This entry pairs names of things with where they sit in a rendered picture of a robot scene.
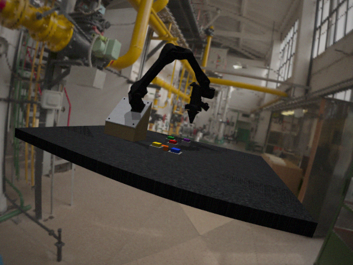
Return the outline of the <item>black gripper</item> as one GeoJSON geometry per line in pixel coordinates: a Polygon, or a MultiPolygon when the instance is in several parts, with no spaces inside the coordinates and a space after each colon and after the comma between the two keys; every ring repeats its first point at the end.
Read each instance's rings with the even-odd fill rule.
{"type": "Polygon", "coordinates": [[[199,100],[201,99],[201,96],[197,96],[197,95],[191,95],[190,96],[190,103],[185,105],[185,109],[189,109],[188,111],[188,116],[189,116],[189,120],[190,123],[192,124],[196,114],[198,114],[198,111],[202,111],[202,108],[197,106],[199,103],[199,100]]]}

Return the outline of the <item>purple button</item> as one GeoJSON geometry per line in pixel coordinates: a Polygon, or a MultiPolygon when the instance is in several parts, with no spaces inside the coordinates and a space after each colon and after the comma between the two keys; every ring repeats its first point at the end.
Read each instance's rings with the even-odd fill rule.
{"type": "Polygon", "coordinates": [[[181,141],[181,145],[189,147],[191,145],[190,139],[184,138],[184,140],[181,141]]]}

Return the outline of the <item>blue button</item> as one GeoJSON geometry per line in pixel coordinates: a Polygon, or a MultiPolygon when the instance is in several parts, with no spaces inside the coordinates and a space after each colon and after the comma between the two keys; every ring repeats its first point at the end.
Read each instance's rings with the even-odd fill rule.
{"type": "Polygon", "coordinates": [[[177,148],[171,148],[170,151],[167,153],[167,158],[173,159],[173,160],[180,160],[182,157],[182,152],[180,152],[181,149],[177,148]]]}

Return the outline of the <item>yellow button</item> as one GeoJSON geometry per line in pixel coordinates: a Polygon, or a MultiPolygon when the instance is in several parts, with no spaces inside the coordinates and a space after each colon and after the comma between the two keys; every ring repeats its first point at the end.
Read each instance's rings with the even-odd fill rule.
{"type": "Polygon", "coordinates": [[[163,147],[161,143],[158,142],[153,142],[151,145],[149,145],[149,152],[154,152],[154,153],[162,153],[163,152],[163,147]]]}

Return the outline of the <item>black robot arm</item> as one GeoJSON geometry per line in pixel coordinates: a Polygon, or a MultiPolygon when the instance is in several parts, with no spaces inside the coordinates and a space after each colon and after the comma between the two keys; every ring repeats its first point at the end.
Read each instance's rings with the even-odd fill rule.
{"type": "Polygon", "coordinates": [[[199,85],[195,82],[190,84],[190,86],[192,86],[191,95],[202,96],[208,99],[212,99],[214,97],[215,89],[209,86],[210,80],[199,67],[192,51],[178,45],[173,45],[172,43],[167,43],[162,48],[158,60],[152,65],[152,67],[150,67],[150,69],[139,81],[136,81],[131,86],[128,98],[129,104],[132,107],[132,112],[140,113],[143,111],[146,105],[142,101],[142,98],[148,92],[147,86],[157,76],[157,74],[159,74],[165,65],[172,63],[174,60],[187,60],[195,72],[195,77],[199,85]]]}

